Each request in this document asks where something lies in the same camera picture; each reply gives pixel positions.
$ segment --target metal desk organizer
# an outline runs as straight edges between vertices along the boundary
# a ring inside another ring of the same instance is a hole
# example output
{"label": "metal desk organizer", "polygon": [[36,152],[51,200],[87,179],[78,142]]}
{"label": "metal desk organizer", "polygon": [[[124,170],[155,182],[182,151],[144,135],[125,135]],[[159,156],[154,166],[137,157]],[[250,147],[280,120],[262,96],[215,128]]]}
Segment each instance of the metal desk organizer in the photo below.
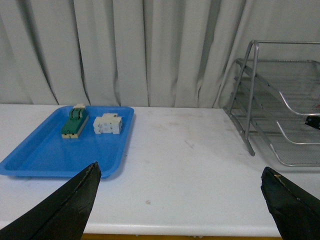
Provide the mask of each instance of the metal desk organizer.
{"label": "metal desk organizer", "polygon": [[249,136],[255,132],[285,166],[320,167],[320,129],[305,124],[308,117],[320,116],[320,63],[261,60],[259,44],[320,46],[320,42],[252,40],[244,59],[236,60],[241,69],[224,110],[252,156]]}

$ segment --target white curtain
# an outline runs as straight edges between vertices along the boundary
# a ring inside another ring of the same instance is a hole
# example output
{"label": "white curtain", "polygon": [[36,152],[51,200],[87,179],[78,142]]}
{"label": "white curtain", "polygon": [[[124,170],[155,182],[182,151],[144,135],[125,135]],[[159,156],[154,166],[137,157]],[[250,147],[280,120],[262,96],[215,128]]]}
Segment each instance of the white curtain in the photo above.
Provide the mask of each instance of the white curtain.
{"label": "white curtain", "polygon": [[220,108],[250,40],[319,23],[319,0],[0,0],[0,103]]}

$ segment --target table surface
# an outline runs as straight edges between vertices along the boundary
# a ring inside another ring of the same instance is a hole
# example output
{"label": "table surface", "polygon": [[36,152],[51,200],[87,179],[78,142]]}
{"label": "table surface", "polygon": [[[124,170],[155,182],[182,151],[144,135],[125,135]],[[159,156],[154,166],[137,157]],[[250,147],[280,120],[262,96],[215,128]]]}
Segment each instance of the table surface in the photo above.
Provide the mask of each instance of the table surface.
{"label": "table surface", "polygon": [[[57,108],[0,104],[0,161]],[[317,168],[280,166],[259,138],[250,156],[222,109],[134,111],[121,165],[101,180],[85,233],[279,237],[260,189],[266,166],[320,197]],[[0,229],[66,181],[0,175]]]}

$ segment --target blue tray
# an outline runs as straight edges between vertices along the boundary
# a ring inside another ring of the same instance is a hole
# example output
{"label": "blue tray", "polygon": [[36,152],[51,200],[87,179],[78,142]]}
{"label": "blue tray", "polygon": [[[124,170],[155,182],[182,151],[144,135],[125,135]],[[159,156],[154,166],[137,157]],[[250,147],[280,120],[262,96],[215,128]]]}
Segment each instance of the blue tray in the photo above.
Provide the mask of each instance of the blue tray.
{"label": "blue tray", "polygon": [[[19,177],[73,177],[98,162],[102,178],[114,173],[121,162],[134,110],[130,107],[87,106],[89,120],[79,138],[62,138],[61,128],[72,106],[53,112],[1,163],[0,174]],[[122,117],[120,134],[95,134],[93,123],[104,113]]]}

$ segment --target green electrical component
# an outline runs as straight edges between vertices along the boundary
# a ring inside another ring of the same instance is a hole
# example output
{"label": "green electrical component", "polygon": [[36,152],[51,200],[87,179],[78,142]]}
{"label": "green electrical component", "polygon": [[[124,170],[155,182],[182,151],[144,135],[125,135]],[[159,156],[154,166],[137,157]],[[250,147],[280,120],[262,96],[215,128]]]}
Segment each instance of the green electrical component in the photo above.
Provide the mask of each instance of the green electrical component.
{"label": "green electrical component", "polygon": [[69,112],[69,119],[61,129],[64,139],[76,139],[81,134],[89,115],[84,107],[75,107]]}

